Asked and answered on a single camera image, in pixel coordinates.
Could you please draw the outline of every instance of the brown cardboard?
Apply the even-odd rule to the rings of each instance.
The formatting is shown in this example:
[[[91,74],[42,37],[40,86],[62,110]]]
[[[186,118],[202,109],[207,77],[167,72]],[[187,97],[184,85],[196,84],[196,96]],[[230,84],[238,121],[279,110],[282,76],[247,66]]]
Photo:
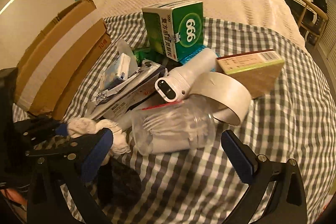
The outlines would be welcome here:
[[[273,56],[274,59],[263,59],[260,54]],[[284,64],[274,50],[219,57],[217,62],[224,74],[236,79],[248,89],[253,99],[274,89],[274,83]]]
[[[83,62],[80,64],[76,72],[71,77],[67,87],[64,89],[62,95],[57,101],[56,107],[52,113],[52,117],[55,120],[62,120],[78,87],[82,83],[83,79],[86,77],[90,69],[93,67],[95,62],[98,60],[100,55],[105,51],[105,49],[110,45],[110,36],[105,33],[92,48],[89,54],[85,57]]]
[[[69,100],[69,92],[75,85],[78,88],[90,70],[88,66],[92,66],[110,44],[105,32],[105,24],[99,19],[92,0],[77,1],[61,11],[40,32],[19,61],[14,101],[34,115],[51,115],[58,104],[59,117],[60,109],[64,109]],[[99,48],[98,42],[104,40],[103,36],[106,43]],[[63,101],[60,97],[65,90],[68,95]]]

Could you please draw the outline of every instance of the clear plastic container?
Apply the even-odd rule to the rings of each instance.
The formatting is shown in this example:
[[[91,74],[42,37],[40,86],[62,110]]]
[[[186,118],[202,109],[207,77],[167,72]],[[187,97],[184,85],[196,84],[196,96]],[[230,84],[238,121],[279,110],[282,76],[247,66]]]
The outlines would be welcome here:
[[[189,99],[132,112],[135,145],[141,155],[212,145],[216,128],[206,99]]]

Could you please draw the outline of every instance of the checkered fabric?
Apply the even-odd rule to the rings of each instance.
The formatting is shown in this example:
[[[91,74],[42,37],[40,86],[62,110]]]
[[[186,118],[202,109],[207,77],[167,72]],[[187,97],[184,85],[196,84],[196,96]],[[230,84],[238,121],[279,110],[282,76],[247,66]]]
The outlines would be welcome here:
[[[112,43],[79,87],[65,120],[84,115],[86,102],[97,91],[102,72],[116,58],[117,40],[123,38],[131,47],[148,44],[141,13],[106,18],[105,23]],[[107,206],[104,212],[116,224],[222,223],[247,189],[220,149],[221,132],[230,128],[256,154],[265,154],[273,161],[297,160],[308,223],[313,223],[336,172],[336,111],[324,75],[310,56],[271,29],[205,18],[204,44],[220,56],[275,49],[286,62],[274,91],[251,101],[240,127],[220,126],[211,147],[141,156],[131,133],[132,151],[118,160],[139,173],[142,198],[131,210]],[[15,120],[24,118],[16,107],[14,115]],[[88,188],[97,199],[95,185]],[[65,186],[63,190],[73,215],[81,219]],[[271,192],[269,187],[253,220],[262,215]]]

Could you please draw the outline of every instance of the green medicine box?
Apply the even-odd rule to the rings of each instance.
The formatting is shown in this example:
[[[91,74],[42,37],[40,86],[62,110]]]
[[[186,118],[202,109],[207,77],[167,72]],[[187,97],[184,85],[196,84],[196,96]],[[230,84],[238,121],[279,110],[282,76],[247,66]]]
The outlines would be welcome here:
[[[176,0],[142,8],[151,48],[180,61],[203,45],[203,2]]]

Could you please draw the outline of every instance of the small box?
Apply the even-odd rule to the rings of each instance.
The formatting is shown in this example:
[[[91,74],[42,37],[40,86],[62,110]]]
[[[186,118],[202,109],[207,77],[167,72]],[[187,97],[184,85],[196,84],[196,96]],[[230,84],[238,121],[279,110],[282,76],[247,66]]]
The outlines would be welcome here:
[[[142,8],[151,48],[179,61],[203,45],[203,2],[177,0]]]
[[[127,54],[120,54],[100,78],[100,91],[111,90],[127,80],[130,62],[131,58]]]
[[[275,50],[218,57],[217,62],[226,75],[248,89],[253,99],[274,89],[285,63]]]

